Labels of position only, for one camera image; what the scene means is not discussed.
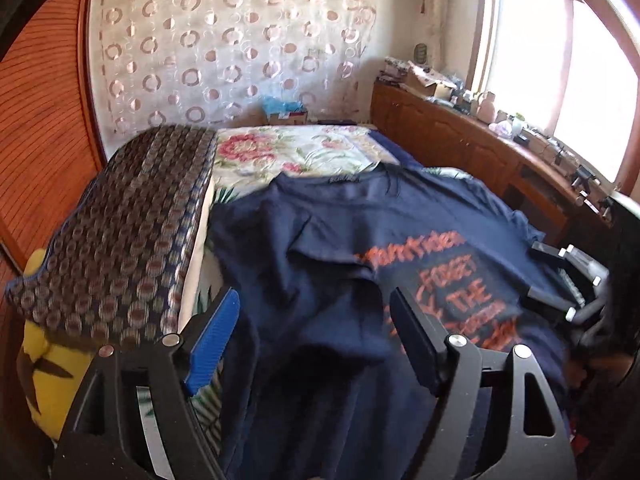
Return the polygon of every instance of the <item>window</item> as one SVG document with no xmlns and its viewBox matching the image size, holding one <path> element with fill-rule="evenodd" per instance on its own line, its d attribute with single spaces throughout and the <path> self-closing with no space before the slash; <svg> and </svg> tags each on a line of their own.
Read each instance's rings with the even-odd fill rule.
<svg viewBox="0 0 640 480">
<path fill-rule="evenodd" d="M 636 110 L 638 78 L 582 0 L 486 0 L 474 89 L 521 113 L 610 182 Z"/>
</svg>

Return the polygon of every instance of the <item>yellow plush toy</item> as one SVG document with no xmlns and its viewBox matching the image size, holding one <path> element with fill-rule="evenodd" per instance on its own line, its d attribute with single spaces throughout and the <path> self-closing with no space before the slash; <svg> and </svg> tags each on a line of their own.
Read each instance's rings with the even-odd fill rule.
<svg viewBox="0 0 640 480">
<path fill-rule="evenodd" d="M 37 272 L 45 253 L 44 249 L 38 249 L 31 255 L 25 276 Z M 44 330 L 31 321 L 24 324 L 17 359 L 18 377 L 33 421 L 55 440 L 60 438 L 66 414 L 93 357 L 93 353 L 49 342 Z"/>
</svg>

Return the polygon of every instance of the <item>wall covering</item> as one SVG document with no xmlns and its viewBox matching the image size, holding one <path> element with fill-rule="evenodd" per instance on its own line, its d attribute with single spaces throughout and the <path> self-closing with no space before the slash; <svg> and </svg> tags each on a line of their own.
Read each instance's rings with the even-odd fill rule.
<svg viewBox="0 0 640 480">
<path fill-rule="evenodd" d="M 260 99 L 357 115 L 375 0 L 92 0 L 92 83 L 107 155 L 163 123 L 261 124 Z"/>
</svg>

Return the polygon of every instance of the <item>t-shirt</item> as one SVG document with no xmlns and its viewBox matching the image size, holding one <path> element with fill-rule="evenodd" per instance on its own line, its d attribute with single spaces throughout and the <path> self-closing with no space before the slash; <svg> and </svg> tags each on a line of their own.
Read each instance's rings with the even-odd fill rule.
<svg viewBox="0 0 640 480">
<path fill-rule="evenodd" d="M 527 254 L 542 234 L 481 182 L 390 164 L 280 174 L 212 218 L 241 298 L 222 378 L 231 480 L 402 478 L 434 399 L 388 316 L 399 285 L 478 346 L 527 344 L 564 401 L 564 343 L 520 297 L 530 286 L 567 292 Z"/>
</svg>

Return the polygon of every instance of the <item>yellow cushion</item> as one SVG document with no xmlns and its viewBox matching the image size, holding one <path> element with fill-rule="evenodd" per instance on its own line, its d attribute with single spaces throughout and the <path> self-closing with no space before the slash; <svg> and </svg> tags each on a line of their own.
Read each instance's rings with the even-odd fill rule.
<svg viewBox="0 0 640 480">
<path fill-rule="evenodd" d="M 26 276 L 37 272 L 45 253 L 44 249 L 34 251 L 24 269 Z M 47 435 L 58 440 L 66 414 L 94 355 L 52 344 L 47 340 L 44 330 L 31 321 L 24 323 L 22 349 L 32 363 L 40 358 L 46 359 L 71 375 L 71 377 L 58 377 L 42 370 L 35 370 L 33 384 L 40 411 L 27 400 L 33 421 Z"/>
</svg>

